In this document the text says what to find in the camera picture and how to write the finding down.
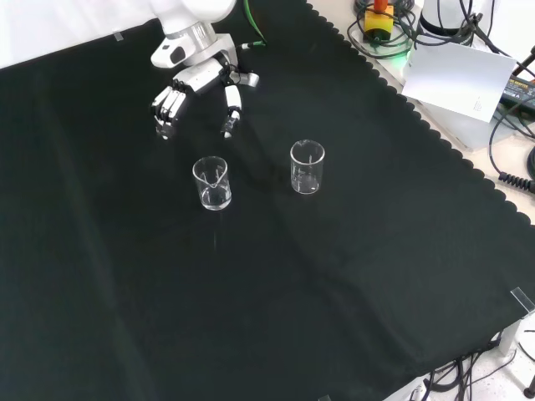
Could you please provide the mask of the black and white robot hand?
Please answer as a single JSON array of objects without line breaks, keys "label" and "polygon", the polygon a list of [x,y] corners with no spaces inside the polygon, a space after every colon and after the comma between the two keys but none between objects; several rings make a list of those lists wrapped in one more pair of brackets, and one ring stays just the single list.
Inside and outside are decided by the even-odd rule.
[{"label": "black and white robot hand", "polygon": [[176,133],[178,119],[186,109],[187,100],[214,84],[221,84],[227,102],[227,115],[221,134],[225,139],[230,139],[242,119],[242,96],[239,87],[246,85],[254,88],[258,82],[257,74],[240,70],[223,53],[217,53],[195,66],[186,67],[173,77],[171,83],[151,104],[155,131],[163,140],[171,138]]}]

